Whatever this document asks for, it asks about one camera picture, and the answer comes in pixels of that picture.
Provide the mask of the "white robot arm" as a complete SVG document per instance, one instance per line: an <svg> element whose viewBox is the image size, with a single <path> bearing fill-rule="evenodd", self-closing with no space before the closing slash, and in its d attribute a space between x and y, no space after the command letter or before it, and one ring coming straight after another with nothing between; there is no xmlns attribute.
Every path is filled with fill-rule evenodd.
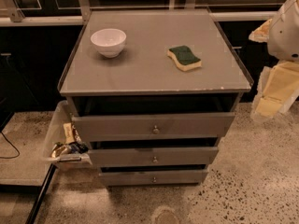
<svg viewBox="0 0 299 224"><path fill-rule="evenodd" d="M286 0L276 15L249 35L266 42L268 53L278 59L260 74L251 117L258 121L286 113L299 92L299 0Z"/></svg>

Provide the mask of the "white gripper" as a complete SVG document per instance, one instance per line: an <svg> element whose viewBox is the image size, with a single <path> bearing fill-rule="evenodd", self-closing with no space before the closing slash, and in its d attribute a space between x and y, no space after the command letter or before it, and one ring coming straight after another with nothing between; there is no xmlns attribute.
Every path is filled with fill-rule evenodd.
<svg viewBox="0 0 299 224"><path fill-rule="evenodd" d="M271 19L252 31L249 40L267 42ZM260 74L257 94L254 97L251 118L255 121L266 121L277 113L286 113L299 92L299 62L279 61L270 68L265 66Z"/></svg>

